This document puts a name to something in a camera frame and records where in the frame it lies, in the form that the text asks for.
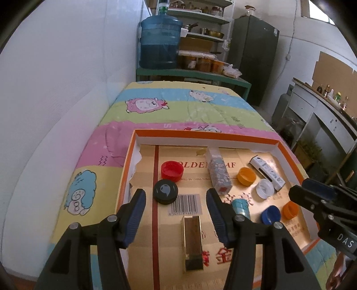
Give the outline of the person's right hand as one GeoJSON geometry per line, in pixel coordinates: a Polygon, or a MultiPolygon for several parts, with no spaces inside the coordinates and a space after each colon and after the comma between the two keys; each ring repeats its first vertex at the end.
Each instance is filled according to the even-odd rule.
{"type": "Polygon", "coordinates": [[[336,289],[341,283],[341,278],[343,273],[346,271],[346,262],[350,262],[351,259],[348,258],[344,253],[339,252],[337,259],[333,266],[333,270],[326,281],[326,289],[332,290],[336,289]]]}

